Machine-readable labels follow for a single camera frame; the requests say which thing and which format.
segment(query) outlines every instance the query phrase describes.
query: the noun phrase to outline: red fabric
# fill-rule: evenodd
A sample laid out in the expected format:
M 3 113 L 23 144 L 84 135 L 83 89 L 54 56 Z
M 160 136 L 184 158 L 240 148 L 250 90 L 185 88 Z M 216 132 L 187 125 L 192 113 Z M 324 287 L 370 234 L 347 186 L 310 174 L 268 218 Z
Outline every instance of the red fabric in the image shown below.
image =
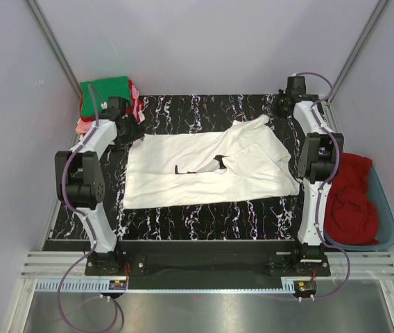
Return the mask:
M 366 197 L 372 160 L 343 153 L 333 179 L 325 213 L 325 230 L 340 244 L 375 245 L 379 218 Z

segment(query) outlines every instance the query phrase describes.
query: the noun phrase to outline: black marble surface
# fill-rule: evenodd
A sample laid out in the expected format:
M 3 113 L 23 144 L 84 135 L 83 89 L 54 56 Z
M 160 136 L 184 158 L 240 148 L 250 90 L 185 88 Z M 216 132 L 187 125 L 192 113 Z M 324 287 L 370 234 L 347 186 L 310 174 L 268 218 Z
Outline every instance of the black marble surface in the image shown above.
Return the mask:
M 233 120 L 247 121 L 268 114 L 273 95 L 145 96 L 143 123 L 147 134 L 203 133 L 227 130 Z M 297 121 L 271 117 L 268 125 L 292 155 L 290 172 L 305 138 Z M 122 239 L 290 239 L 302 218 L 303 191 L 298 196 L 125 210 L 123 195 L 128 149 L 104 152 L 106 182 L 103 201 L 110 225 Z M 62 204 L 51 239 L 86 239 L 81 222 Z

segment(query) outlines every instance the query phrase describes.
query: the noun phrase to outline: shiny floor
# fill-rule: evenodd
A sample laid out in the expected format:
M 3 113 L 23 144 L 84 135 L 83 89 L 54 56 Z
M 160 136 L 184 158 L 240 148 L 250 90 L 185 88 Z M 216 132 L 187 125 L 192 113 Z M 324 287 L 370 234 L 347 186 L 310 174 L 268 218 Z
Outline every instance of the shiny floor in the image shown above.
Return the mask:
M 318 283 L 318 294 L 335 288 Z M 104 329 L 114 308 L 104 300 L 79 304 L 93 294 L 64 293 L 69 320 L 86 331 Z M 343 293 L 328 300 L 299 303 L 273 299 L 292 296 L 246 294 L 131 294 L 118 299 L 124 311 L 111 332 L 394 332 L 381 287 L 376 281 L 350 281 Z M 61 320 L 55 293 L 35 293 L 26 333 L 74 332 Z

